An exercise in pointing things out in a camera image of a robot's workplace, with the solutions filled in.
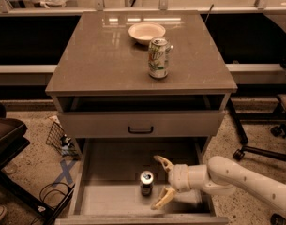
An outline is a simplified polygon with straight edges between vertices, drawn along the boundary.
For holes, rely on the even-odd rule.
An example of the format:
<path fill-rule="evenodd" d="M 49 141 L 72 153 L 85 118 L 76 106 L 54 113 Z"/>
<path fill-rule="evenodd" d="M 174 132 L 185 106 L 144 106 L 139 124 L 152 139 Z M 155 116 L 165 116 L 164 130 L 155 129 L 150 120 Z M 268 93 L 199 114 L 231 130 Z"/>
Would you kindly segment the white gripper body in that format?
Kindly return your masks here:
<path fill-rule="evenodd" d="M 168 171 L 168 181 L 176 192 L 190 191 L 188 165 L 176 164 Z"/>

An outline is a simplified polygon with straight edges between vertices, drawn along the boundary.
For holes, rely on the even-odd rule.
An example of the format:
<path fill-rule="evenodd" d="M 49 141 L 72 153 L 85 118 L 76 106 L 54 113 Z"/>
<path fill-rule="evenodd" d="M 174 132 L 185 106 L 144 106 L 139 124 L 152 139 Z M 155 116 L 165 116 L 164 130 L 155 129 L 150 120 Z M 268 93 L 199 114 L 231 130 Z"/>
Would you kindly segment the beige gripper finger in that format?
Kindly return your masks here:
<path fill-rule="evenodd" d="M 151 205 L 151 209 L 159 210 L 167 203 L 169 203 L 174 198 L 176 193 L 177 191 L 173 187 L 164 187 L 159 193 L 158 199 Z"/>
<path fill-rule="evenodd" d="M 170 172 L 173 169 L 173 164 L 165 157 L 155 155 L 154 160 L 162 165 L 166 173 Z"/>

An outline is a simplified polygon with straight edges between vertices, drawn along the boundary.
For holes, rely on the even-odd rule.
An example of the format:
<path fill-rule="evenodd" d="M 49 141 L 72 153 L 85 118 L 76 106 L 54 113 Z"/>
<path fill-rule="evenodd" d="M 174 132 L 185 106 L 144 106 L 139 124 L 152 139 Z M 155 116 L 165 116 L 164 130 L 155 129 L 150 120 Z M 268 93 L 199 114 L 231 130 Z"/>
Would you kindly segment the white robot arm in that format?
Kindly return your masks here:
<path fill-rule="evenodd" d="M 172 164 L 162 156 L 154 156 L 154 159 L 168 174 L 170 185 L 162 189 L 151 206 L 153 210 L 165 206 L 177 193 L 198 189 L 210 195 L 230 195 L 235 188 L 240 188 L 286 218 L 286 185 L 248 170 L 228 158 L 214 156 L 206 165 L 193 166 Z"/>

